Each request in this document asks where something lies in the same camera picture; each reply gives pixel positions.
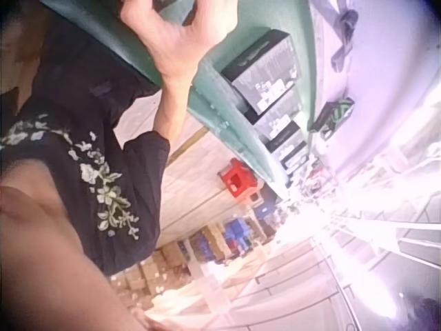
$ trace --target bright light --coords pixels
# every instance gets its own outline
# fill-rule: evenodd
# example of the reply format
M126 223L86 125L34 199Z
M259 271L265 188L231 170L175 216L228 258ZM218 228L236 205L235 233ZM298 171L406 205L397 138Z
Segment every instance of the bright light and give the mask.
M373 312L380 316L394 318L397 308L386 286L363 265L344 252L329 236L321 236L323 248L332 254L332 260L358 298Z
M415 109L401 128L392 137L391 145L403 146L419 133L438 111L433 106L423 106Z
M425 106L432 106L435 103L441 101L441 83L439 83L424 100Z

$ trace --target floral embroidery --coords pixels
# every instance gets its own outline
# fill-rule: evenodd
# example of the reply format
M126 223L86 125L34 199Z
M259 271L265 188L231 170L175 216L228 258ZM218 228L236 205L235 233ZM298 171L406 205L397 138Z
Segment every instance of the floral embroidery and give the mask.
M38 119L45 117L47 117L47 114L41 114ZM107 235L113 237L116 234L115 229L127 227L129 229L128 235L138 240L139 228L134 227L134 224L139 221L139 217L135 217L129 211L131 203L121 195L121 188L115 184L115 181L122 174L110 172L105 157L98 148L94 149L91 143L82 141L73 144L67 130L51 130L47 123L41 121L35 121L34 123L18 121L11 127L8 134L0 140L0 150L6 146L21 143L27 138L31 141L41 140L44 134L49 133L62 137L70 145L68 154L74 161L80 161L81 179L91 185L89 191L96 194L96 200L99 202L97 216L100 223L98 229L107 231ZM92 142L96 141L96 135L93 132L89 132L89 135Z
M78 147L82 152L92 149L92 145L90 143L86 143L85 141L83 141L82 143L77 143L75 144L75 146Z
M44 131L38 131L32 133L32 136L30 136L30 140L32 141L40 140L41 138L43 138L43 133Z
M90 164L80 164L81 179L86 183L94 185L96 178L98 177L98 171L95 170Z
M68 154L74 159L74 161L78 161L80 159L78 155L76 155L75 150L72 148L69 150Z

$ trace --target product box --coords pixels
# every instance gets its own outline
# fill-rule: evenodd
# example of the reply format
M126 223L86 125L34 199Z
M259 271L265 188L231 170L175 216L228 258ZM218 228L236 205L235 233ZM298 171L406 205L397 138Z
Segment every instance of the product box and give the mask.
M112 288L117 292L127 289L129 287L124 272L119 272L118 274L114 274L109 278L109 281Z
M297 145L283 160L282 167L287 174L292 174L308 161L308 148L305 141Z
M282 161L296 146L303 141L300 127L291 121L276 138L265 144L265 147L279 162Z
M159 269L156 263L141 262L141 269L146 279L154 279L159 277Z
M223 76L262 114L299 78L294 43L283 31L270 30L234 59Z
M130 283L131 281L138 281L139 279L143 278L143 274L141 272L141 269L139 268L139 265L134 265L131 268L128 268L124 270L125 277L127 278L127 282Z
M296 90L292 88L262 114L260 119L254 124L254 127L259 133L272 140L288 126L300 110L300 98Z
M161 250L167 264L170 267L177 267L179 265L187 264L185 255L183 254L177 241L172 241L171 243L164 245Z

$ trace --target cardboard box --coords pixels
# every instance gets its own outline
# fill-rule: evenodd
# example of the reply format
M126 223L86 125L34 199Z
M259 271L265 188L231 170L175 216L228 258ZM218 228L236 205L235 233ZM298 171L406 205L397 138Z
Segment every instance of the cardboard box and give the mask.
M165 261L170 267L177 267L178 265L187 264L187 260L185 259L182 250L180 249L178 242L173 241L161 247L163 255L165 257Z
M223 71L250 106L262 114L299 78L291 36L270 30Z
M165 258L163 256L163 253L161 252L161 250L155 250L152 253L151 258L154 263L165 263Z
M147 287L145 279L138 279L137 281L129 281L129 288L131 290L142 290Z
M127 278L128 283L130 283L131 281L138 281L140 279L143 279L141 268L137 264L131 268L124 270L124 274L125 277Z
M282 167L286 170L287 174L292 174L308 161L308 154L307 144L303 141L282 160Z
M129 284L127 282L127 278L125 277L124 272L120 272L118 274L114 274L109 278L110 286L116 291L122 291L129 288Z
M159 277L160 272L156 263L141 264L141 269L147 280Z
M152 297L151 296L146 296L146 297L142 297L140 298L137 302L136 302L136 307L139 307L140 309L146 311L149 310L151 308L154 307L154 304L152 302Z

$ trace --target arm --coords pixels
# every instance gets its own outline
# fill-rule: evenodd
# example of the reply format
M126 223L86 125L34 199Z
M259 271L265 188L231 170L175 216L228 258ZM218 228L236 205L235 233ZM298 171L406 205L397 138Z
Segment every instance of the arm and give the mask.
M121 13L163 77L154 130L166 139L181 129L198 62L237 21L237 0L196 2L187 27L162 21L152 0L125 0ZM54 185L45 185L53 183L48 169L26 167L0 183L1 302L8 317L25 330L145 330L83 254L62 202L60 208L48 207L60 200ZM35 180L20 180L24 174ZM51 194L42 194L45 190Z
M153 131L174 141L182 130L187 114L191 81L164 81L161 102L154 117Z
M38 168L28 171L46 179ZM14 325L36 331L144 330L61 229L68 222L50 217L16 188L3 186L0 194L1 301Z
M162 20L152 0L125 0L121 19L138 35L163 78L153 130L175 140L185 120L199 61L237 25L238 0L196 0L186 26Z

